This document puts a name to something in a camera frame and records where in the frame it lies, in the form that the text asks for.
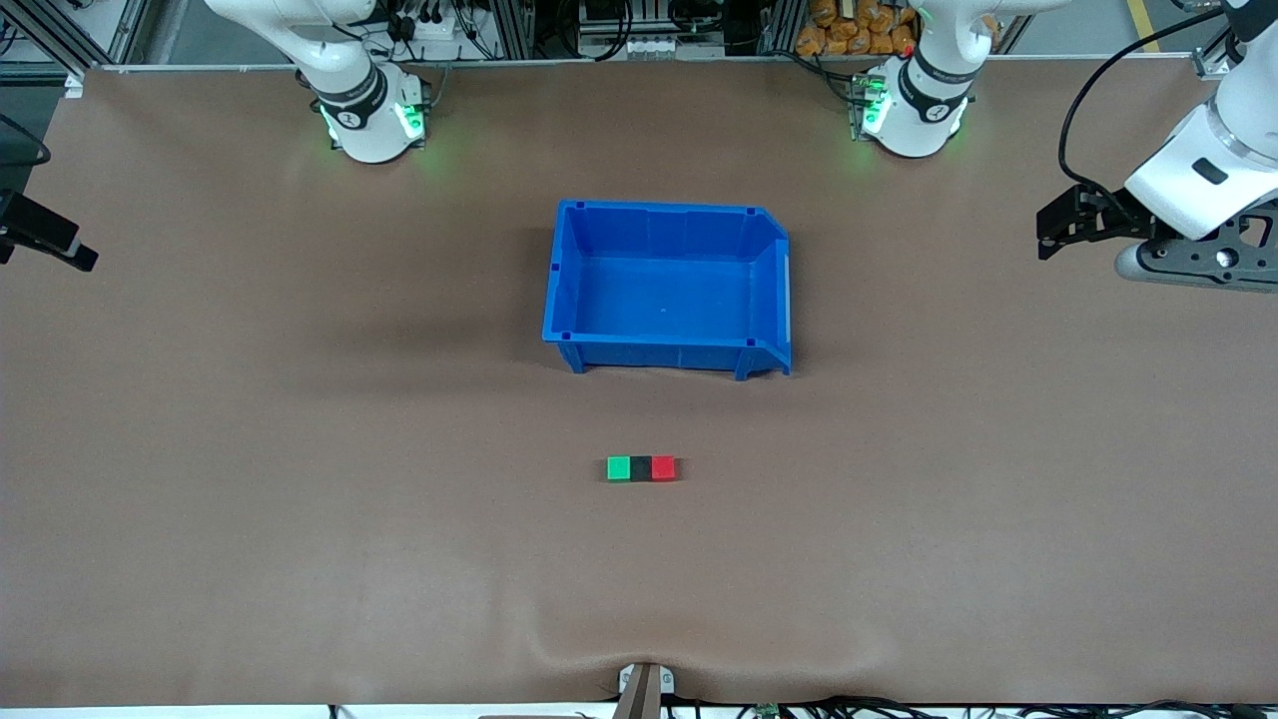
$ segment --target small cube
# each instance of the small cube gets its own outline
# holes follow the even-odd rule
[[[675,458],[668,455],[659,455],[652,458],[652,481],[672,483],[677,479]]]
[[[647,483],[652,481],[652,456],[643,455],[639,457],[630,458],[630,481],[631,483]]]
[[[629,483],[630,481],[630,458],[629,457],[608,457],[608,481],[610,483]]]

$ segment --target red block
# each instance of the red block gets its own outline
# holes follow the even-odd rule
[[[675,476],[675,458],[668,455],[661,455],[652,458],[652,481],[654,483],[672,483],[677,478]]]

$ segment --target blue storage bin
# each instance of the blue storage bin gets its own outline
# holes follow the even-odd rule
[[[542,337],[590,365],[790,374],[790,240],[762,207],[560,202]]]

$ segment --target wire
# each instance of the wire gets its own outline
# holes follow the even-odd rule
[[[469,9],[469,18],[466,17],[466,10]],[[479,42],[479,24],[475,22],[475,9],[474,5],[466,5],[464,0],[452,0],[452,11],[458,17],[458,26],[461,27],[461,33],[466,36],[470,45],[479,50],[479,54],[488,60],[496,60],[497,54],[488,50],[488,46]]]
[[[804,60],[803,57],[800,57],[799,55],[795,55],[794,52],[791,52],[789,50],[767,50],[763,54],[764,55],[777,55],[780,57],[789,57],[789,59],[794,60],[800,68],[808,70],[809,73],[812,73],[814,75],[828,74],[831,78],[840,79],[840,80],[843,80],[843,82],[851,82],[851,79],[852,79],[852,75],[845,75],[842,73],[836,73],[836,72],[832,72],[832,70],[827,70],[827,69],[822,68],[820,65],[817,65],[817,64],[809,63],[808,60]]]
[[[372,36],[373,36],[372,31],[364,32],[364,34],[355,34],[354,32],[351,32],[350,28],[341,27],[337,23],[332,23],[332,29],[335,29],[335,31],[345,34],[346,37],[349,37],[351,40],[358,40],[360,46],[372,45],[373,47],[381,50],[382,52],[392,52],[391,47],[386,47],[385,45],[373,42],[373,40],[372,40]]]
[[[1232,29],[1224,36],[1224,56],[1235,65],[1241,63],[1243,57],[1242,50],[1238,50],[1238,36],[1233,34]]]
[[[1132,704],[1113,708],[1100,705],[1039,704],[1026,706],[1017,714],[1021,716],[1044,715],[1054,719],[1126,719],[1134,714],[1154,709],[1197,714],[1208,719],[1229,719],[1233,715],[1228,708],[1220,705],[1192,704],[1177,700],[1160,700],[1150,704]]]
[[[1097,72],[1091,73],[1091,77],[1088,78],[1088,82],[1082,84],[1082,89],[1080,89],[1079,95],[1075,96],[1074,102],[1070,105],[1070,110],[1065,114],[1065,121],[1061,124],[1061,142],[1057,146],[1057,153],[1056,153],[1057,162],[1061,165],[1061,171],[1065,172],[1065,175],[1072,179],[1074,181],[1086,185],[1089,189],[1099,192],[1102,195],[1104,195],[1105,199],[1108,199],[1114,207],[1117,207],[1122,212],[1123,218],[1127,220],[1131,225],[1136,223],[1135,217],[1132,217],[1131,213],[1127,211],[1127,208],[1118,202],[1118,199],[1113,195],[1112,192],[1105,189],[1105,186],[1099,181],[1084,174],[1076,172],[1072,167],[1070,167],[1070,162],[1066,160],[1065,151],[1066,151],[1066,144],[1070,140],[1070,125],[1074,124],[1074,115],[1079,111],[1079,105],[1082,103],[1082,98],[1088,96],[1088,92],[1091,91],[1091,87],[1097,84],[1098,79],[1100,79],[1100,75],[1105,74],[1105,70],[1114,66],[1118,63],[1118,60],[1122,60],[1131,52],[1139,50],[1140,47],[1144,47],[1145,45],[1149,45],[1150,42],[1154,42],[1155,40],[1162,40],[1169,34],[1174,34],[1177,32],[1181,32],[1182,29],[1191,28],[1200,23],[1205,23],[1223,14],[1224,10],[1222,8],[1217,8],[1214,10],[1203,13],[1196,18],[1190,18],[1187,20],[1178,22],[1173,26],[1168,26],[1158,32],[1141,37],[1140,40],[1132,42],[1131,45],[1123,47],[1122,50],[1116,52],[1112,57],[1102,63],[1100,66],[1097,68]],[[1076,715],[1070,715],[1068,719],[1072,719],[1074,716]]]
[[[19,40],[27,40],[27,37],[18,32],[18,26],[9,24],[8,19],[0,18],[0,45],[3,45],[3,47],[0,47],[0,55],[12,50],[13,43]]]
[[[18,161],[4,161],[0,162],[0,167],[35,167],[36,165],[43,165],[45,162],[54,158],[54,153],[49,151],[49,146],[45,144],[38,137],[31,133],[27,128],[19,125],[13,117],[0,112],[0,123],[4,123],[13,129],[22,133],[23,137],[35,142],[40,147],[40,152],[36,155],[35,160],[18,160]]]
[[[443,100],[443,88],[449,84],[449,75],[452,73],[452,64],[443,65],[443,77],[440,78],[440,88],[435,91],[435,96],[431,97],[431,109],[433,110],[440,100]]]
[[[858,105],[858,106],[860,106],[860,105],[865,105],[866,103],[864,100],[859,100],[859,98],[852,97],[850,95],[846,95],[841,89],[838,89],[838,86],[836,86],[835,83],[836,82],[850,83],[850,82],[852,82],[852,75],[847,75],[847,74],[842,74],[842,73],[836,73],[836,72],[832,72],[832,70],[827,70],[820,64],[820,57],[815,57],[814,56],[813,61],[809,63],[808,60],[804,60],[803,57],[800,57],[799,55],[795,55],[794,52],[791,52],[789,50],[768,50],[768,51],[764,52],[764,55],[777,55],[777,56],[781,56],[781,57],[789,57],[789,59],[794,60],[795,63],[799,64],[800,68],[808,70],[809,73],[819,75],[826,82],[826,87],[828,87],[829,91],[835,93],[835,97],[838,97],[840,100],[842,100],[843,102],[847,102],[849,105]]]
[[[578,8],[579,0],[560,0],[558,8],[555,11],[555,33],[558,36],[560,43],[574,57],[585,57],[578,49],[578,43],[573,42],[567,37],[567,29],[573,26],[580,26],[580,19],[575,15],[569,15],[569,13]],[[617,14],[617,36],[612,40],[612,45],[608,46],[607,51],[596,57],[590,57],[596,63],[602,63],[603,60],[610,60],[616,56],[617,52],[625,50],[626,43],[630,41],[630,32],[634,29],[635,11],[631,6],[630,0],[615,0],[613,6]]]
[[[832,73],[827,72],[826,68],[820,66],[820,57],[813,56],[813,60],[817,61],[817,69],[820,70],[820,77],[826,80],[826,87],[828,87],[829,91],[835,93],[835,97],[838,97],[840,100],[842,100],[843,102],[847,102],[849,105],[864,105],[865,103],[865,102],[863,102],[860,100],[854,100],[850,95],[845,95],[841,89],[838,89],[837,87],[835,87],[835,80],[831,77]]]

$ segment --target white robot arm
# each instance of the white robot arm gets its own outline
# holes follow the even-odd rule
[[[1171,137],[1108,192],[1080,183],[1038,216],[1039,257],[1112,236],[1144,239],[1123,277],[1278,291],[1278,0],[1224,0],[1246,56]],[[1259,238],[1246,236],[1249,230]]]
[[[256,32],[305,77],[332,139],[360,162],[386,162],[426,137],[422,80],[391,63],[374,63],[355,41],[326,42],[293,28],[362,20],[376,0],[206,0],[219,15]]]
[[[923,37],[909,59],[892,57],[870,74],[883,77],[879,100],[860,110],[865,134],[905,157],[941,149],[958,130],[967,88],[989,57],[993,37],[984,15],[1028,15],[1070,0],[910,0]]]

